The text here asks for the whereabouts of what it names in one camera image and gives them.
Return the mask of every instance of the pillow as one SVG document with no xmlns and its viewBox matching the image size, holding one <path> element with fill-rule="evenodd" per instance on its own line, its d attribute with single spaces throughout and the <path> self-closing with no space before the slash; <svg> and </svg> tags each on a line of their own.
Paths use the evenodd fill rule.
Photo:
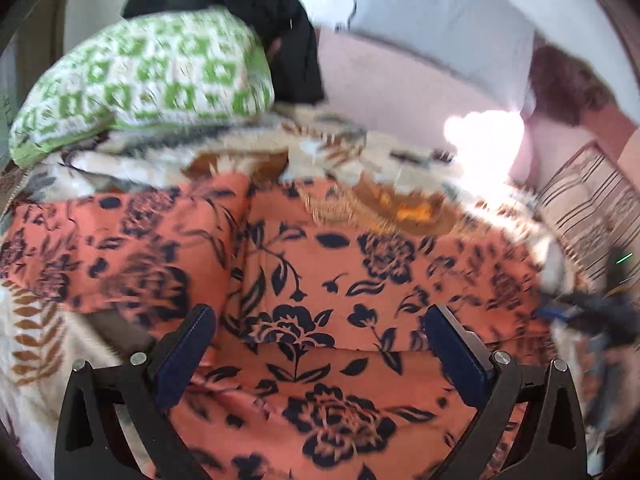
<svg viewBox="0 0 640 480">
<path fill-rule="evenodd" d="M 522 110 L 534 26 L 506 0 L 355 0 L 349 25 L 448 67 L 507 110 Z"/>
<path fill-rule="evenodd" d="M 398 137 L 408 145 L 453 151 L 451 116 L 500 109 L 468 82 L 379 41 L 323 29 L 318 43 L 323 109 Z"/>
<path fill-rule="evenodd" d="M 538 114 L 527 121 L 527 130 L 538 153 L 538 174 L 533 183 L 536 189 L 547 186 L 583 146 L 595 140 L 586 128 L 572 128 Z"/>
<path fill-rule="evenodd" d="M 105 28 L 36 83 L 10 131 L 15 163 L 101 131 L 206 125 L 273 103 L 264 50 L 226 9 L 161 13 Z"/>
<path fill-rule="evenodd" d="M 538 210 L 592 291 L 606 289 L 607 253 L 617 244 L 632 254 L 626 264 L 630 296 L 640 298 L 640 199 L 595 143 L 581 148 L 540 193 Z"/>
</svg>

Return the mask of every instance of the green patterned pillow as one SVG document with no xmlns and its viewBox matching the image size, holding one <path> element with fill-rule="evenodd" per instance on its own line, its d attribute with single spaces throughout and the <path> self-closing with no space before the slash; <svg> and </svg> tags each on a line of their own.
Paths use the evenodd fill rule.
<svg viewBox="0 0 640 480">
<path fill-rule="evenodd" d="M 206 125 L 273 104 L 256 34 L 226 9 L 119 22 L 77 46 L 36 83 L 10 131 L 28 168 L 106 129 Z"/>
</svg>

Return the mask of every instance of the blue gripper pad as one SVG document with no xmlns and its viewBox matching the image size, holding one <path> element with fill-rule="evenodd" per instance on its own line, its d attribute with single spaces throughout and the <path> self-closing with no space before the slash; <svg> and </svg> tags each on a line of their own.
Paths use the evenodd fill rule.
<svg viewBox="0 0 640 480">
<path fill-rule="evenodd" d="M 205 305 L 196 309 L 175 333 L 176 341 L 154 373 L 154 399 L 161 411 L 178 404 L 216 333 L 213 309 Z"/>
<path fill-rule="evenodd" d="M 477 336 L 465 331 L 460 324 L 458 326 L 456 330 L 435 306 L 429 308 L 422 318 L 422 329 L 429 346 L 442 363 L 444 372 L 462 401 L 467 406 L 481 409 L 489 399 L 493 374 L 484 369 L 463 339 L 464 333 Z"/>
</svg>

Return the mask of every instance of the bedsheet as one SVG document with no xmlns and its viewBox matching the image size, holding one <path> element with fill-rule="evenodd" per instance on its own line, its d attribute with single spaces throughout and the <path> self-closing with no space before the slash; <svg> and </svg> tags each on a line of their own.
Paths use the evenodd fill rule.
<svg viewBox="0 0 640 480">
<path fill-rule="evenodd" d="M 316 224 L 303 196 L 333 196 L 332 181 L 252 186 L 236 171 L 21 205 L 0 259 L 2 276 L 61 308 L 117 310 L 157 338 L 193 305 L 212 306 L 223 328 L 170 418 L 214 478 L 435 468 L 473 410 L 428 349 L 432 303 L 492 348 L 550 360 L 525 244 L 466 223 L 438 237 Z"/>
<path fill-rule="evenodd" d="M 427 158 L 428 150 L 402 145 L 386 134 L 367 132 L 322 110 L 295 107 L 281 109 L 280 113 L 264 116 L 243 128 L 159 132 L 152 137 L 109 132 L 97 140 L 54 153 L 37 165 L 20 200 L 50 203 L 98 192 L 184 186 L 190 182 L 187 169 L 207 153 L 282 150 L 286 150 L 289 162 L 283 183 L 324 178 L 329 173 L 338 182 L 352 186 L 360 173 L 367 171 L 403 192 L 452 191 L 450 182 L 455 180 L 455 167 L 438 164 L 424 167 L 390 156 L 392 151 L 405 151 Z M 532 261 L 544 265 L 551 254 L 553 237 L 531 219 L 527 209 L 518 205 L 520 202 L 512 195 L 516 194 L 506 191 L 507 208 L 478 206 L 477 200 L 471 198 L 461 206 L 499 225 L 513 242 L 526 243 Z M 457 196 L 462 202 L 466 200 L 463 193 Z M 556 258 L 551 268 L 543 268 L 542 282 L 548 280 L 549 286 L 556 287 L 563 276 L 571 282 L 570 269 L 562 258 Z M 55 428 L 71 363 L 84 357 L 102 366 L 122 357 L 110 351 L 82 315 L 59 312 L 50 301 L 43 301 L 15 284 L 0 286 L 0 294 L 0 375 L 11 385 L 2 390 L 4 408 L 0 417 L 5 426 L 11 417 L 28 462 L 43 480 L 52 479 Z M 28 431 L 34 421 L 41 431 Z M 142 450 L 135 449 L 134 454 L 140 463 L 145 463 Z"/>
</svg>

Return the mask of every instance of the white pillow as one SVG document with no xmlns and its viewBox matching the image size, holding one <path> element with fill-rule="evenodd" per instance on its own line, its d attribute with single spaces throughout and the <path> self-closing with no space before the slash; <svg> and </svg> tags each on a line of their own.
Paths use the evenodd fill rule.
<svg viewBox="0 0 640 480">
<path fill-rule="evenodd" d="M 434 60 L 521 111 L 534 26 L 506 0 L 355 0 L 350 29 Z"/>
</svg>

